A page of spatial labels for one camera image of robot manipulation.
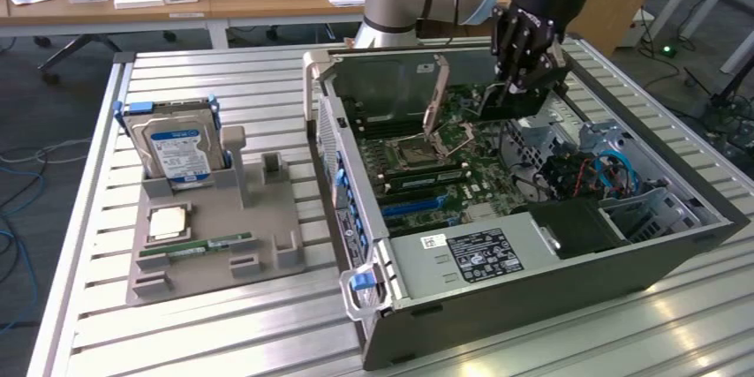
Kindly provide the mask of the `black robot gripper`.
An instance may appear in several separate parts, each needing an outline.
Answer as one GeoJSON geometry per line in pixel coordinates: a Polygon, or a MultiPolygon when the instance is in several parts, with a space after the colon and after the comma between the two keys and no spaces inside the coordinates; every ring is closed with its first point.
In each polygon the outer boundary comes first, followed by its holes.
{"type": "Polygon", "coordinates": [[[511,94],[539,90],[565,79],[569,68],[554,45],[587,0],[510,0],[493,10],[491,54],[497,83],[511,94]]]}

